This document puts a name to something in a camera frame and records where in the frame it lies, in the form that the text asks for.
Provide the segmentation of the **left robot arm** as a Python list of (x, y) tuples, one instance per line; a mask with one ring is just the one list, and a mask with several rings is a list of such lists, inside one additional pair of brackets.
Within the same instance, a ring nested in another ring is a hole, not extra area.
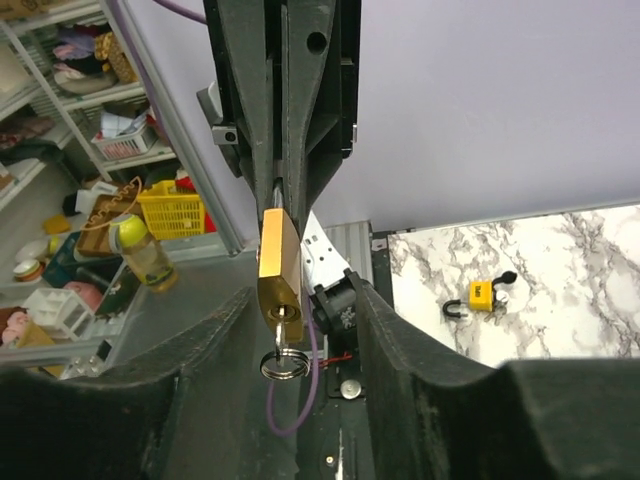
[(229, 169), (250, 187), (260, 229), (257, 291), (269, 329), (303, 337), (301, 300), (347, 262), (312, 207), (354, 149), (358, 1), (208, 1), (216, 80), (198, 95)]

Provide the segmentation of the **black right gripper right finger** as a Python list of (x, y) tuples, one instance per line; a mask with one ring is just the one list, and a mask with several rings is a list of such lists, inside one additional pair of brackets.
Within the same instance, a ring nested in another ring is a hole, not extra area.
[(635, 359), (475, 362), (368, 284), (357, 333), (380, 479), (635, 479)]

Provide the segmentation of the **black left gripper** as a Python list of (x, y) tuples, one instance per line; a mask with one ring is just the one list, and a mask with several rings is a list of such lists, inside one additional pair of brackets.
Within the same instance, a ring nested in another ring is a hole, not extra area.
[(358, 1), (207, 1), (216, 70), (202, 107), (259, 210), (306, 223), (356, 142)]

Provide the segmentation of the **yellow padlock with black shackle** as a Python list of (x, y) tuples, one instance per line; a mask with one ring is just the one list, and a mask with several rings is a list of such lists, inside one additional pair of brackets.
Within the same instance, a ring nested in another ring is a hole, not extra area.
[(501, 286), (512, 285), (518, 279), (514, 271), (505, 271), (499, 277), (487, 281), (472, 281), (464, 299), (451, 299), (443, 303), (442, 314), (452, 320), (461, 320), (473, 313), (495, 313), (493, 302)]

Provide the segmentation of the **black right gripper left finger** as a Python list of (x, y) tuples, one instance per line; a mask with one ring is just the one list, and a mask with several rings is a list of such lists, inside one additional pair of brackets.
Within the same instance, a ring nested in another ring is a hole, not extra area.
[(5, 479), (232, 479), (251, 384), (255, 294), (97, 377), (1, 371)]

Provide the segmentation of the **large brass padlock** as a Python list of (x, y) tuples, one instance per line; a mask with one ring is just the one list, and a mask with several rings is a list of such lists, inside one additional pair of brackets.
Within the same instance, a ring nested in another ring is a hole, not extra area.
[(283, 328), (284, 342), (303, 340), (300, 306), (300, 237), (284, 208), (282, 180), (272, 190), (264, 211), (259, 248), (257, 293), (261, 312), (273, 333)]

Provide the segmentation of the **silver key with ring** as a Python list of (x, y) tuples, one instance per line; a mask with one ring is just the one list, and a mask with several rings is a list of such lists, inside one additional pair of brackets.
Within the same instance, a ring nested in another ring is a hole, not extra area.
[(299, 349), (289, 347), (285, 341), (285, 321), (291, 309), (281, 305), (273, 311), (276, 320), (274, 349), (266, 353), (260, 362), (261, 374), (270, 380), (287, 381), (306, 376), (311, 360)]

